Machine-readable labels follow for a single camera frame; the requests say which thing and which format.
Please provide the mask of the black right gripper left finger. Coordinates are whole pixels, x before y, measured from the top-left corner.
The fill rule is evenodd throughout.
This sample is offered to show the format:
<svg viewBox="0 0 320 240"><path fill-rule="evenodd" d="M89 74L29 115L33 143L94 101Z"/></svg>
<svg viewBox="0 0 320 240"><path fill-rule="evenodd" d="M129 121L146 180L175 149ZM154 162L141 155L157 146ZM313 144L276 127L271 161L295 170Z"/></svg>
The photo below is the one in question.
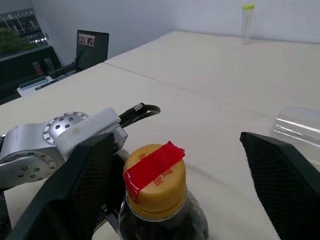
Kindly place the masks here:
<svg viewBox="0 0 320 240"><path fill-rule="evenodd" d="M90 240L103 204L113 155L113 135L76 145L66 163L42 185L9 240Z"/></svg>

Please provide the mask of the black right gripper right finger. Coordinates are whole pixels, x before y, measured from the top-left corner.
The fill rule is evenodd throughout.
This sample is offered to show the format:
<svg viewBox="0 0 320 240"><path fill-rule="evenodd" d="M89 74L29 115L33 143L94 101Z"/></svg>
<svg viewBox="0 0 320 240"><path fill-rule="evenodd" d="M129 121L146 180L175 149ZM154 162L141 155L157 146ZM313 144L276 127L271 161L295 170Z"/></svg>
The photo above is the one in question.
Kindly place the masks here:
<svg viewBox="0 0 320 240"><path fill-rule="evenodd" d="M291 144L242 132L257 196L282 240L320 238L320 173Z"/></svg>

